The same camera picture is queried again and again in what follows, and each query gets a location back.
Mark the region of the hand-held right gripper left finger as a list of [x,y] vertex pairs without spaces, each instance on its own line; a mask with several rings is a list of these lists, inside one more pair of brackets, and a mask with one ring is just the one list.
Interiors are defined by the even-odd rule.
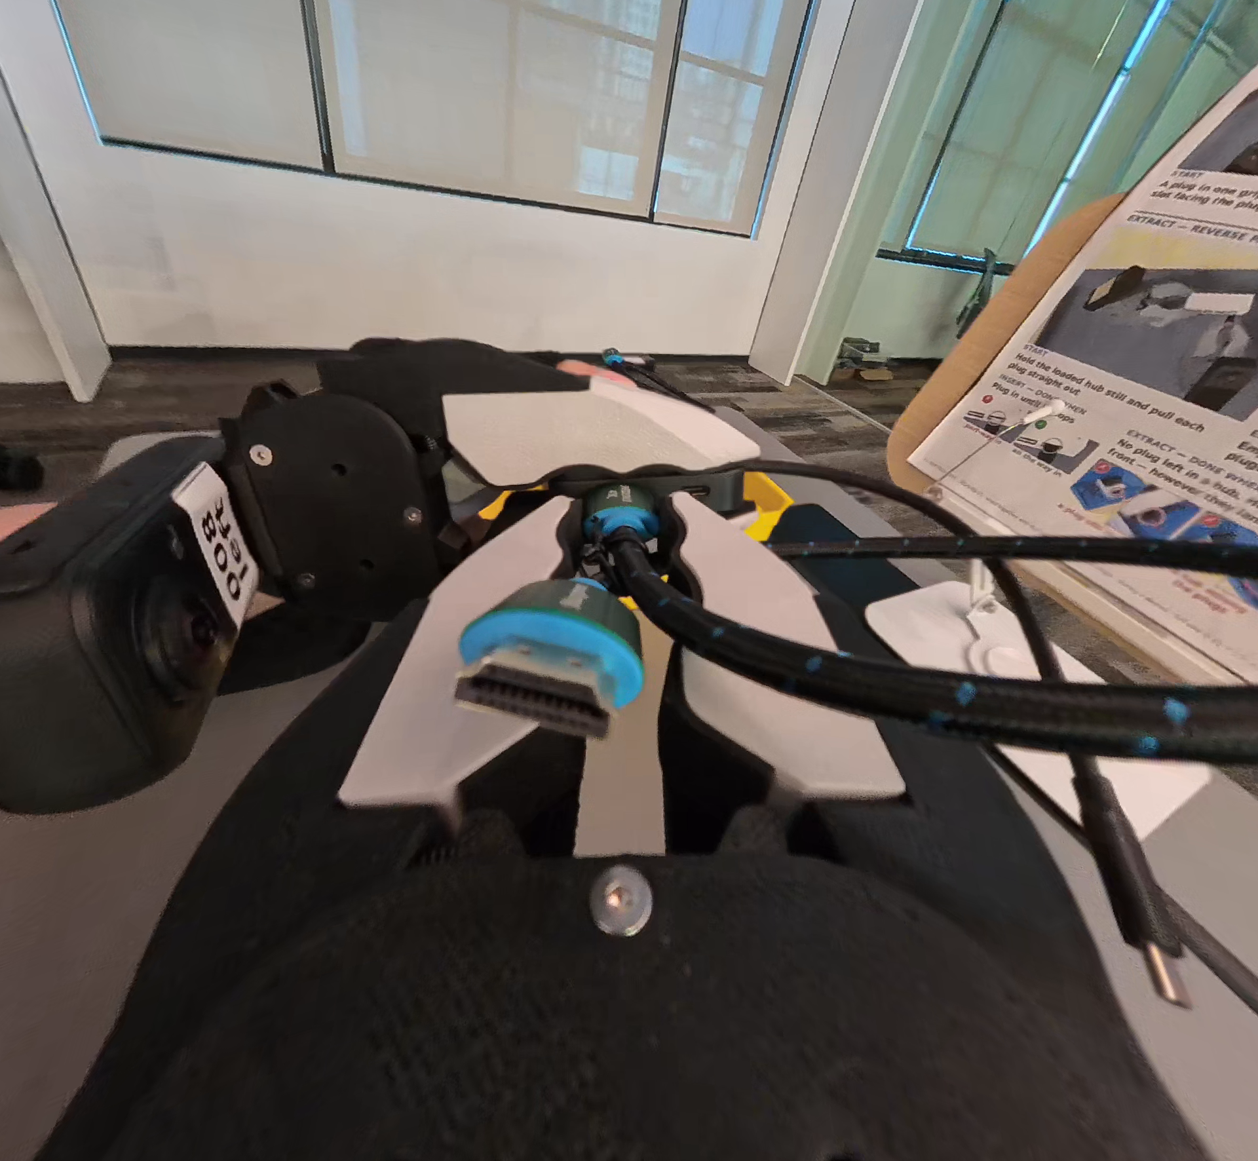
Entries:
[[572,506],[548,500],[435,587],[339,790],[343,805],[453,808],[467,778],[539,728],[456,699],[459,642],[475,618],[564,564],[560,524]]

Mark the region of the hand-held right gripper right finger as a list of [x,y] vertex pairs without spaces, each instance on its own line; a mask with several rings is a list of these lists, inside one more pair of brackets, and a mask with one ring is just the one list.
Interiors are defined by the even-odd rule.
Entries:
[[[816,590],[798,572],[711,510],[674,515],[679,566],[709,611],[798,645],[838,650]],[[702,725],[762,760],[778,788],[816,800],[905,793],[872,721],[789,697],[687,650],[677,662],[683,704]]]

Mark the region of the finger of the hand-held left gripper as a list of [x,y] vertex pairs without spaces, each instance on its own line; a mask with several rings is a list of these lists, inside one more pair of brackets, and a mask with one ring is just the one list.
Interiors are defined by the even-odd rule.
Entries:
[[757,443],[705,408],[619,384],[441,399],[455,455],[498,488],[531,488],[574,468],[631,476],[706,473],[752,461]]

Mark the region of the braided hdmi cable green plugs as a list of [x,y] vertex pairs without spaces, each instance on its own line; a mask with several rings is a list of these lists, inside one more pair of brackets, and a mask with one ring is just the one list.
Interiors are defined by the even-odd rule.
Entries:
[[530,582],[474,618],[460,637],[456,695],[582,737],[603,737],[611,713],[642,689],[631,598],[685,651],[736,681],[794,701],[889,718],[972,744],[1012,744],[1071,760],[1256,764],[1256,685],[1109,685],[1000,678],[965,667],[828,650],[713,610],[681,592],[650,543],[671,494],[605,481],[580,495],[578,560],[595,578]]

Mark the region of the yellow plastic bin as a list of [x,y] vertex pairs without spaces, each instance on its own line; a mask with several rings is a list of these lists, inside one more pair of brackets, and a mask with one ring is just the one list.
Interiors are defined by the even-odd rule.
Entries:
[[[578,465],[607,468],[605,465],[595,464],[574,464],[548,473],[546,477],[528,485],[524,483],[508,485],[498,495],[491,495],[490,489],[487,488],[476,492],[471,498],[470,512],[461,518],[461,526],[468,534],[472,544],[479,547],[483,543],[504,536],[507,531],[514,528],[516,524],[524,523],[527,518],[530,518],[538,510],[543,508],[554,498],[563,498],[571,500],[571,508],[562,514],[556,523],[555,536],[558,543],[560,548],[568,555],[575,555],[578,550],[584,548],[590,542],[590,538],[586,532],[586,506],[590,492],[579,496],[568,496],[552,492],[540,484],[542,480],[556,475],[559,471]],[[706,472],[726,467],[742,467],[745,469],[742,484],[744,500],[734,508],[728,511],[718,511],[699,503],[699,500],[691,495],[690,498],[697,504],[705,507],[720,519],[736,527],[742,534],[750,536],[753,540],[766,540],[768,535],[776,527],[780,518],[793,503],[793,499],[781,488],[781,485],[770,479],[764,472],[762,467],[753,461],[722,464],[716,468],[698,471],[687,471],[685,468],[667,464],[645,465],[629,472],[610,471],[619,475],[630,475],[649,467],[677,469],[679,472]],[[614,483],[607,487],[601,485],[591,492],[602,492],[606,488],[619,484],[626,483]],[[646,491],[643,492],[647,495],[649,508],[658,516],[658,535],[663,538],[665,546],[673,547],[674,544],[678,544],[682,539],[683,528],[679,516],[671,511],[673,498],[678,492],[666,494],[662,496],[654,496]]]

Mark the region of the black square hub lead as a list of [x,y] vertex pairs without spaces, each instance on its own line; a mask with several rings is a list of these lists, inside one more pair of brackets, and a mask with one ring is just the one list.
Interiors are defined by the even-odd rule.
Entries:
[[[968,534],[959,516],[889,479],[863,477],[797,459],[758,457],[749,467],[765,475],[810,477],[872,492],[920,512],[956,535]],[[1179,959],[1187,948],[1250,1011],[1256,1011],[1256,974],[1159,887],[1119,796],[1097,760],[1071,754],[1071,766],[1074,789],[1082,797],[1078,835],[1093,855],[1125,942],[1143,956],[1155,994],[1174,1006],[1189,1006],[1187,990],[1178,972]]]

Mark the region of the white stand base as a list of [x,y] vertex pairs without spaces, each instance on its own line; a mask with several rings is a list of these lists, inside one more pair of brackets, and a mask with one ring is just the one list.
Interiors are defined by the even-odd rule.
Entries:
[[[978,602],[959,580],[915,588],[869,603],[871,631],[911,666],[959,673],[1038,679],[1030,646],[1014,613],[995,596]],[[1141,841],[1210,784],[1207,765],[1178,761],[1102,758],[1110,781]]]

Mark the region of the printed instruction sheet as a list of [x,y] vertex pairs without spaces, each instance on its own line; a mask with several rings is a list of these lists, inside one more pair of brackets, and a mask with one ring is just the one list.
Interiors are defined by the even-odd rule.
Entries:
[[1256,555],[1256,71],[1126,193],[911,456],[1007,528]]

